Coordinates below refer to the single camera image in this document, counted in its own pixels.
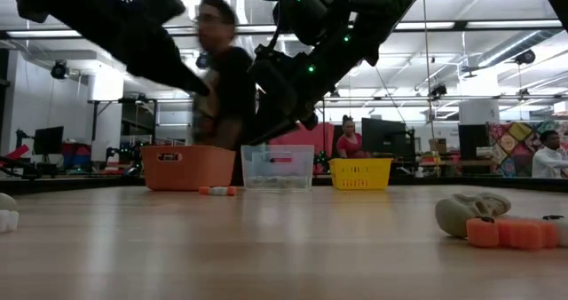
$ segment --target cardboard box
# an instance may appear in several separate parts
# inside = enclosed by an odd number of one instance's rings
[[[430,139],[429,143],[431,152],[438,152],[439,154],[447,153],[445,138]]]

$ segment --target gray plush toy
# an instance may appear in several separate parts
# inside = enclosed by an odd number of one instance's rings
[[[475,217],[498,217],[511,209],[505,197],[494,193],[480,193],[475,196],[452,194],[436,204],[438,226],[447,234],[466,238],[466,222]]]
[[[19,219],[16,201],[11,196],[0,193],[0,233],[16,231]]]

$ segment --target colorful quilt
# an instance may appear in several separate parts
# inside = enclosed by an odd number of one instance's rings
[[[556,130],[564,157],[568,155],[568,122],[512,122],[490,123],[489,143],[493,146],[495,172],[507,178],[530,177],[533,172],[533,156],[540,149],[540,134]]]

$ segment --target black t-shirt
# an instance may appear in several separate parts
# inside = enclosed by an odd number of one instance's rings
[[[218,74],[215,87],[217,114],[213,120],[219,122],[226,118],[237,118],[242,121],[243,134],[237,146],[247,138],[255,118],[256,84],[248,73],[252,61],[239,47],[232,47],[210,60],[209,70]]]

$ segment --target yellow basket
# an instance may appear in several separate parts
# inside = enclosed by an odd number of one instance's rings
[[[339,190],[383,190],[389,185],[392,159],[334,159],[331,180]]]

